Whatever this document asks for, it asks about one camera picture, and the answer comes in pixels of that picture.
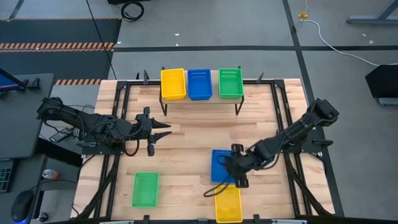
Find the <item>blue basket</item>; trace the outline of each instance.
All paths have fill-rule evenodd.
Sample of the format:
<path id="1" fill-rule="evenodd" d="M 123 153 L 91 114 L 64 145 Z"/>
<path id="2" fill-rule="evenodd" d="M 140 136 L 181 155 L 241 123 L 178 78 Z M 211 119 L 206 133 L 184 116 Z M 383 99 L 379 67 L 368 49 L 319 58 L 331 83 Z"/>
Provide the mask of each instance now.
<path id="1" fill-rule="evenodd" d="M 210 69 L 187 71 L 188 96 L 191 100 L 208 100 L 213 96 Z"/>
<path id="2" fill-rule="evenodd" d="M 224 163 L 224 156 L 231 156 L 231 150 L 213 149 L 211 152 L 211 181 L 221 183 L 227 176 L 226 183 L 235 184 L 235 180 L 220 163 Z"/>

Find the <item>gray floor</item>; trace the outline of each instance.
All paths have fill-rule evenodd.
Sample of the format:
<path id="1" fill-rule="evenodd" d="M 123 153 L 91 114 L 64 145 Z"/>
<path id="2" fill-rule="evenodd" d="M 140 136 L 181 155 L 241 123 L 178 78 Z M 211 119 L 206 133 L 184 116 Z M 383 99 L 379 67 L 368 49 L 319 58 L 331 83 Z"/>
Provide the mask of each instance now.
<path id="1" fill-rule="evenodd" d="M 0 19 L 11 14 L 16 2 L 0 0 Z M 289 0 L 300 44 L 323 45 L 314 24 L 296 19 L 303 2 Z M 309 1 L 308 14 L 309 19 L 321 25 L 324 39 L 333 45 L 398 45 L 396 26 L 345 23 L 349 15 L 376 14 L 388 2 Z M 90 0 L 90 5 L 95 17 L 119 16 L 118 7 L 108 5 L 106 0 Z M 118 47 L 293 44 L 279 0 L 152 0 L 143 5 L 146 11 L 141 20 L 123 21 Z M 17 17 L 81 18 L 90 14 L 83 0 L 25 0 Z M 396 51 L 351 53 L 375 63 L 398 62 Z M 398 220 L 398 109 L 381 108 L 372 99 L 364 77 L 374 67 L 336 52 L 303 55 L 315 97 L 328 99 L 341 114 L 336 124 L 325 129 L 325 134 L 335 142 L 330 155 L 345 215 Z M 238 65 L 246 78 L 258 77 L 262 72 L 266 78 L 301 78 L 295 52 L 288 51 L 118 52 L 114 53 L 112 64 L 118 78 L 123 79 L 135 78 L 144 69 L 151 78 L 158 78 L 161 66 L 217 69 Z M 97 92 L 98 86 L 55 86 L 52 94 L 68 104 L 94 105 Z M 52 133 L 43 128 L 46 138 Z M 65 203 L 54 205 L 52 201 L 57 197 Z M 73 190 L 45 195 L 43 211 L 49 212 L 50 221 L 69 217 L 73 197 Z"/>

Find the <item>wooden tabletop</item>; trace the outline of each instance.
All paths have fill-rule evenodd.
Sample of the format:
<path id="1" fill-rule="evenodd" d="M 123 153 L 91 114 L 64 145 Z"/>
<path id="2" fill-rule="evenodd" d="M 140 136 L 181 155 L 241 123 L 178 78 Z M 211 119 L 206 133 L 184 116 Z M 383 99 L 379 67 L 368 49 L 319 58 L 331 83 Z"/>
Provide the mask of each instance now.
<path id="1" fill-rule="evenodd" d="M 307 109 L 303 88 L 299 79 L 285 79 L 285 85 L 292 118 L 296 121 Z M 116 81 L 101 82 L 96 113 L 111 114 L 115 88 Z M 283 105 L 282 95 L 279 91 L 278 94 Z M 159 86 L 132 86 L 127 120 L 135 122 L 135 115 L 150 106 L 152 117 L 172 126 L 156 131 L 173 133 L 156 143 L 153 157 L 147 156 L 144 141 L 136 156 L 121 156 L 112 219 L 142 220 L 144 215 L 150 215 L 153 220 L 215 219 L 215 199 L 202 196 L 213 187 L 211 150 L 230 149 L 232 143 L 248 147 L 258 139 L 274 136 L 278 128 L 270 85 L 245 85 L 244 95 L 239 116 L 234 113 L 234 105 L 219 104 L 169 105 L 170 113 L 164 116 L 159 104 Z M 135 146 L 135 142 L 128 142 L 127 150 L 132 152 Z M 96 156 L 81 170 L 74 201 L 79 212 L 98 189 L 102 161 L 103 156 Z M 302 154 L 302 164 L 308 188 L 329 212 L 334 212 L 323 164 L 308 154 Z M 160 173 L 158 206 L 132 208 L 134 174 L 150 171 Z M 283 157 L 272 169 L 248 172 L 248 179 L 250 187 L 241 189 L 243 218 L 252 218 L 253 214 L 260 214 L 261 218 L 294 217 Z M 296 188 L 300 210 L 304 213 L 301 192 Z M 107 193 L 101 215 L 105 214 Z"/>
<path id="2" fill-rule="evenodd" d="M 187 71 L 185 71 L 186 89 L 188 89 L 187 80 L 188 80 Z M 218 88 L 218 70 L 211 71 L 211 87 L 213 89 L 213 96 L 209 100 L 191 100 L 187 92 L 187 95 L 183 100 L 166 100 L 162 98 L 162 102 L 164 104 L 204 104 L 204 103 L 238 104 L 242 101 L 241 97 L 239 97 L 238 99 L 221 99 L 220 89 Z"/>

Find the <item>basket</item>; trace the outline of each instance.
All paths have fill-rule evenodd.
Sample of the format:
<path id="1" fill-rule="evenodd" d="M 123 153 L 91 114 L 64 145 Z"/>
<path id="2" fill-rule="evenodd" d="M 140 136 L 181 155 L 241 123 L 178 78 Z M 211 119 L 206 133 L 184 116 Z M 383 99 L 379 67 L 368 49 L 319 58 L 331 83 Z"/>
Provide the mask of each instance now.
<path id="1" fill-rule="evenodd" d="M 187 71 L 188 96 L 191 100 L 208 100 L 213 96 L 210 69 Z"/>
<path id="2" fill-rule="evenodd" d="M 224 163 L 224 156 L 230 157 L 232 155 L 231 150 L 219 150 L 213 149 L 211 152 L 211 181 L 214 183 L 226 183 L 235 184 L 235 180 L 228 174 L 228 171 L 220 163 Z"/>
<path id="3" fill-rule="evenodd" d="M 238 68 L 221 68 L 219 88 L 221 99 L 239 99 L 243 96 L 243 74 Z"/>
<path id="4" fill-rule="evenodd" d="M 162 97 L 166 100 L 182 100 L 187 95 L 183 68 L 162 70 L 160 80 Z"/>
<path id="5" fill-rule="evenodd" d="M 158 191 L 158 172 L 137 172 L 131 206 L 135 208 L 155 208 Z"/>
<path id="6" fill-rule="evenodd" d="M 224 186 L 215 190 L 219 192 Z M 241 192 L 235 186 L 228 186 L 215 196 L 217 223 L 241 223 L 243 221 Z"/>

